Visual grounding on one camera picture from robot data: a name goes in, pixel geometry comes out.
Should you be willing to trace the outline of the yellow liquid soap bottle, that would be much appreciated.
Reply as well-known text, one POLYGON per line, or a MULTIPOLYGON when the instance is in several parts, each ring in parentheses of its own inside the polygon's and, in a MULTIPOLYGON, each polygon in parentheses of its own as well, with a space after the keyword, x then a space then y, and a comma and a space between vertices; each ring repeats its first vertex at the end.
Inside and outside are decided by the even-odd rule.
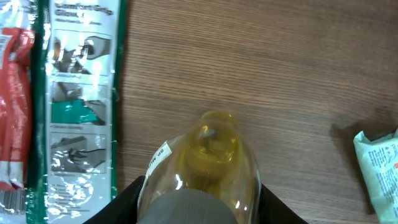
POLYGON ((138 223, 257 223, 261 178, 235 118, 208 111, 152 156, 138 223))

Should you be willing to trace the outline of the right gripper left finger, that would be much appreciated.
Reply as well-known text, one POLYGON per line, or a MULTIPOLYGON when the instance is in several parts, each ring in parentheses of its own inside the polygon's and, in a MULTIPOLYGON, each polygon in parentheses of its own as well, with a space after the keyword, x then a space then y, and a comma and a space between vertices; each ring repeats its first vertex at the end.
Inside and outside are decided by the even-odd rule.
POLYGON ((84 224, 136 224, 137 202, 144 181, 145 176, 139 176, 84 224))

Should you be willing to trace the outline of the green 3M gloves package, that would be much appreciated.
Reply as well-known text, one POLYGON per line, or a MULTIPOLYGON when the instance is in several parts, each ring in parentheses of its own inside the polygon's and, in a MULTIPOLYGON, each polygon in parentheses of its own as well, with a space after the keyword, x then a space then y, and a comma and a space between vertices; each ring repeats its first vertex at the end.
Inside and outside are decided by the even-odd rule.
POLYGON ((117 196, 116 115, 124 0, 3 0, 1 31, 35 32, 32 138, 23 189, 2 223, 84 223, 117 196))

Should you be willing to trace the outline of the red snack stick packet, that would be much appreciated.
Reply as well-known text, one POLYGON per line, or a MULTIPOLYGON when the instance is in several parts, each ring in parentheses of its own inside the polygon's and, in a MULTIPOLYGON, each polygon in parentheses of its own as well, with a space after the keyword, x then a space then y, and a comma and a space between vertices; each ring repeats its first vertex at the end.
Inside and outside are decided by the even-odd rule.
POLYGON ((32 138, 30 50, 35 32, 1 31, 1 190, 23 189, 32 138))

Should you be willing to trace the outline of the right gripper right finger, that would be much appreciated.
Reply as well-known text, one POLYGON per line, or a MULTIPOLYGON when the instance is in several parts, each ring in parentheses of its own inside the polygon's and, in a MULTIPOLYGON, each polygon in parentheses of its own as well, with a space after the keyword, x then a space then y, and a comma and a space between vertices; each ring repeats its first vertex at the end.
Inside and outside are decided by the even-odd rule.
POLYGON ((258 224, 308 224, 284 204, 264 184, 259 196, 258 224))

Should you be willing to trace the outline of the teal wet wipes pack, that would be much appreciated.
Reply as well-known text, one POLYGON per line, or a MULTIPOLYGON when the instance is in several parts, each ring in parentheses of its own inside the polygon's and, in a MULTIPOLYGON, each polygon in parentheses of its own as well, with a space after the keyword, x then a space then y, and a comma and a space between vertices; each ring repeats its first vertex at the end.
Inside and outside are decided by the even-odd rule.
POLYGON ((369 140, 353 139, 368 194, 380 223, 397 223, 397 133, 369 140))

